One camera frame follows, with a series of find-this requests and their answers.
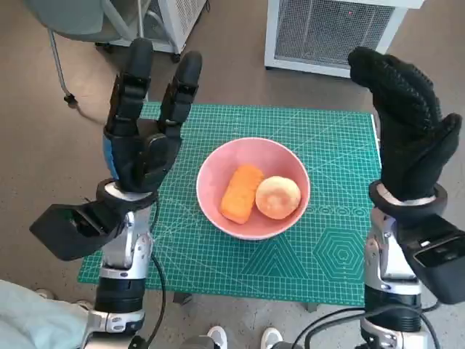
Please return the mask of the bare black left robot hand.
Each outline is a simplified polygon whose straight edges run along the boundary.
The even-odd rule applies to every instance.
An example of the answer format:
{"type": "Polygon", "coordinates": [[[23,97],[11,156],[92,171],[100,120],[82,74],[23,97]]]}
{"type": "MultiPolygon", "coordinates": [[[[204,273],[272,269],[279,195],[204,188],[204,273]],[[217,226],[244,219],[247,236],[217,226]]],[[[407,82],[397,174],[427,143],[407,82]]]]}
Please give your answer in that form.
{"type": "Polygon", "coordinates": [[[190,51],[166,88],[159,117],[142,118],[152,60],[149,40],[133,40],[126,64],[116,76],[103,130],[108,169],[126,192],[156,192],[161,186],[181,148],[181,128],[198,91],[203,59],[200,52],[190,51]]]}

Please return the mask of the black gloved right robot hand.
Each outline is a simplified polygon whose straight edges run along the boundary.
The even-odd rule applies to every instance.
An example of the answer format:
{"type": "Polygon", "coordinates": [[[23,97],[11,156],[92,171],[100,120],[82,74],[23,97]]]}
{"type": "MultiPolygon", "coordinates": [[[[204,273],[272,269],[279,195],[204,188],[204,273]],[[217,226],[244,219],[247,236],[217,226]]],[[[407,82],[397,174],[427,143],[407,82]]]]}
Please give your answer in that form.
{"type": "Polygon", "coordinates": [[[348,63],[380,119],[381,183],[398,201],[432,197],[458,148],[462,117],[442,115],[434,84],[413,64],[365,47],[354,49],[348,63]]]}

